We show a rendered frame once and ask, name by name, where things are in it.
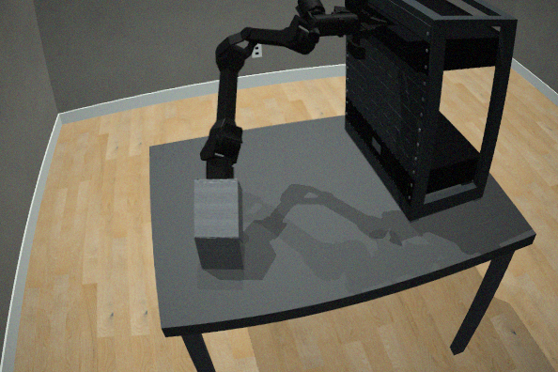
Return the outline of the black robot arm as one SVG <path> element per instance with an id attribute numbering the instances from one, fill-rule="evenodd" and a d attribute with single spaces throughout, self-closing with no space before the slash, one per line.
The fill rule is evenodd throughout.
<path id="1" fill-rule="evenodd" d="M 300 54 L 309 54 L 314 50 L 319 37 L 334 35 L 333 15 L 325 13 L 320 0 L 298 0 L 295 9 L 300 16 L 295 15 L 290 26 L 283 30 L 245 27 L 217 46 L 215 58 L 220 71 L 217 116 L 209 130 L 209 139 L 200 152 L 201 161 L 206 161 L 206 179 L 234 178 L 232 165 L 237 163 L 242 143 L 242 128 L 235 126 L 238 73 L 255 46 L 282 46 Z M 249 43 L 244 49 L 235 45 L 245 40 Z M 215 153 L 224 155 L 225 158 Z"/>

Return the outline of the black server rack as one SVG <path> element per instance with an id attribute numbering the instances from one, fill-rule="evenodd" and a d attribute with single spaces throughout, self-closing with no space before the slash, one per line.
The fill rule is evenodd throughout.
<path id="1" fill-rule="evenodd" d="M 365 59 L 347 51 L 346 35 L 345 130 L 410 223 L 480 200 L 496 147 L 518 19 L 484 0 L 462 1 L 488 16 L 447 0 L 368 0 L 363 10 L 387 25 L 360 39 Z M 479 154 L 439 112 L 442 77 L 494 66 Z"/>

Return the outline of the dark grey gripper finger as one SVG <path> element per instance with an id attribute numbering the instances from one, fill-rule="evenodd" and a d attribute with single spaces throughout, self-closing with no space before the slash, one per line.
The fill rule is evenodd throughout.
<path id="1" fill-rule="evenodd" d="M 364 11 L 364 12 L 366 13 L 366 20 L 365 20 L 365 23 L 367 23 L 368 25 L 372 25 L 372 24 L 387 24 L 387 22 L 384 21 L 384 20 L 381 20 L 381 19 L 378 19 L 378 18 L 375 18 L 375 17 L 370 16 L 370 14 L 367 13 L 365 10 L 362 9 L 362 11 Z M 369 17 L 370 17 L 371 19 L 370 19 Z"/>
<path id="2" fill-rule="evenodd" d="M 369 39 L 372 34 L 382 29 L 385 25 L 387 24 L 367 25 L 366 23 L 361 23 L 361 26 L 366 30 L 366 39 Z"/>

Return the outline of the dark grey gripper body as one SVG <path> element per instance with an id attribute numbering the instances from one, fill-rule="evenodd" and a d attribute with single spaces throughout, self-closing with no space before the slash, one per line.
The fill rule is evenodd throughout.
<path id="1" fill-rule="evenodd" d="M 355 59 L 365 59 L 365 48 L 360 46 L 360 39 L 366 39 L 366 30 L 361 26 L 361 22 L 366 20 L 366 13 L 362 8 L 368 7 L 368 0 L 349 0 L 349 2 L 354 6 L 353 13 L 332 12 L 335 21 L 334 36 L 343 38 L 343 35 L 352 35 L 352 38 L 348 39 L 348 52 Z"/>

